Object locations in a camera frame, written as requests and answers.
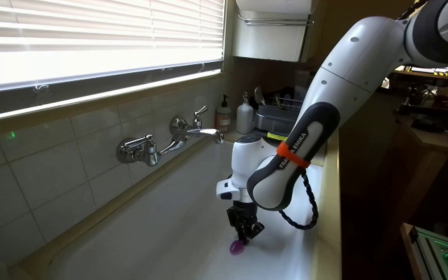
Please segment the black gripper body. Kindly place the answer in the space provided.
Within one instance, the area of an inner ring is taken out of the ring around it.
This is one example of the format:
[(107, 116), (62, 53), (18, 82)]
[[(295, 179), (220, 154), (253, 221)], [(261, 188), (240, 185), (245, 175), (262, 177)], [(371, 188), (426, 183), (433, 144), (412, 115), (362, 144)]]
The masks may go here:
[(250, 230), (256, 222), (256, 205), (234, 200), (226, 210), (226, 217), (230, 225), (236, 230)]

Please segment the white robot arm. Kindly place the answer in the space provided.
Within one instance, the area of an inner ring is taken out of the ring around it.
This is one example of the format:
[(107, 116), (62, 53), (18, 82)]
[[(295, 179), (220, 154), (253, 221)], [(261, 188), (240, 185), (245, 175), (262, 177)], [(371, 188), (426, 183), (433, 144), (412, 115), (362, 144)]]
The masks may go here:
[(357, 20), (315, 71), (282, 141), (244, 135), (233, 143), (231, 174), (216, 183), (216, 196), (231, 202), (226, 216), (239, 245), (262, 230), (259, 208), (284, 211), (315, 152), (404, 63), (448, 65), (448, 0), (426, 0), (407, 17)]

